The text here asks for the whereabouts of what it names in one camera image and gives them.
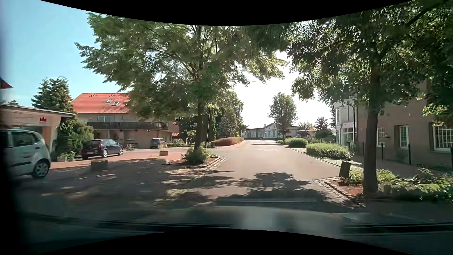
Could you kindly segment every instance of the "balcony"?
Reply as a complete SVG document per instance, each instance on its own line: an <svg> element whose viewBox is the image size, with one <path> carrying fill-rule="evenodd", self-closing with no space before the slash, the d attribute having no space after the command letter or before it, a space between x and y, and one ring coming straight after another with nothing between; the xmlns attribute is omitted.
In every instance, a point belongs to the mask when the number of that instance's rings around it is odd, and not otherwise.
<svg viewBox="0 0 453 255"><path fill-rule="evenodd" d="M122 129L122 130L168 130L179 132L179 126L168 122L121 122L121 121L89 121L88 126L94 129Z"/></svg>

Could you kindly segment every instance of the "mulch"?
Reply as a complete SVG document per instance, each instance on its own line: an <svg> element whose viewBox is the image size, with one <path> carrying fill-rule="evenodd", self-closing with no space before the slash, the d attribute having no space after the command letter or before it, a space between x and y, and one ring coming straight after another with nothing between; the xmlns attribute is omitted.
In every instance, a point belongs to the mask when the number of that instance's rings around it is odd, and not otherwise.
<svg viewBox="0 0 453 255"><path fill-rule="evenodd" d="M347 193L351 194L352 196L359 196L363 192L362 185L351 186L348 183L341 182L341 181L330 181L332 185L335 185L339 190L346 191Z"/></svg>
<svg viewBox="0 0 453 255"><path fill-rule="evenodd" d="M214 157L210 157L209 159L206 160L206 163L204 164L201 164L201 165L189 165L189 163L185 162L183 158L181 159L177 159L175 161L171 161L171 162L168 162L167 164L168 165L176 165L176 166L192 166L192 167L197 167L197 166L204 166L204 165L207 165L209 163L211 163L213 160L215 160L216 158Z"/></svg>

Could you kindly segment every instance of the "black car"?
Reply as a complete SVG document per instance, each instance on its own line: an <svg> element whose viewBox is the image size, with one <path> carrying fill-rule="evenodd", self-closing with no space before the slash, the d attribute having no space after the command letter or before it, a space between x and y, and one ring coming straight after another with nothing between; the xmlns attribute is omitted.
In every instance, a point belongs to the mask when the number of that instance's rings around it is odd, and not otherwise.
<svg viewBox="0 0 453 255"><path fill-rule="evenodd" d="M102 158L107 155L118 154L123 155L123 146L112 139L96 139L91 140L83 145L82 159L88 159L88 157L101 156Z"/></svg>

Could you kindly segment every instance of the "balcony railing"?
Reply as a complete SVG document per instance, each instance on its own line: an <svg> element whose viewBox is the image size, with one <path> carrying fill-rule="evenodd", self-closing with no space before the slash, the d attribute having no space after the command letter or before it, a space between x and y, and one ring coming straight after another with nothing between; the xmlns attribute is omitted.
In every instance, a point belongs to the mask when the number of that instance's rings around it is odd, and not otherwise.
<svg viewBox="0 0 453 255"><path fill-rule="evenodd" d="M122 130L168 130L168 122L127 122L127 121L89 121L88 126L92 126L94 129L122 129Z"/></svg>

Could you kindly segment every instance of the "sky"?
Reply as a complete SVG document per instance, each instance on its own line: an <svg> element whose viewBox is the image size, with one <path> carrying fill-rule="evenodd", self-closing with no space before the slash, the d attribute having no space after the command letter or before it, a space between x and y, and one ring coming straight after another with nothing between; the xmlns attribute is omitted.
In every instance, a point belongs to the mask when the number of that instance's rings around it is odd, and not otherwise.
<svg viewBox="0 0 453 255"><path fill-rule="evenodd" d="M15 99L20 105L31 106L39 83L46 77L68 79L72 98L80 93L117 92L119 86L103 83L104 76L84 69L74 45L94 46L95 37L87 23L87 12L39 0L6 0L0 6L1 76L13 89L2 92L2 100ZM286 53L279 53L286 59ZM271 124L267 117L272 98L278 92L291 94L297 74L284 69L285 79L271 79L265 84L248 75L250 85L238 85L235 91L244 102L243 119L249 128ZM329 106L316 100L302 102L294 97L299 119L294 123L330 117Z"/></svg>

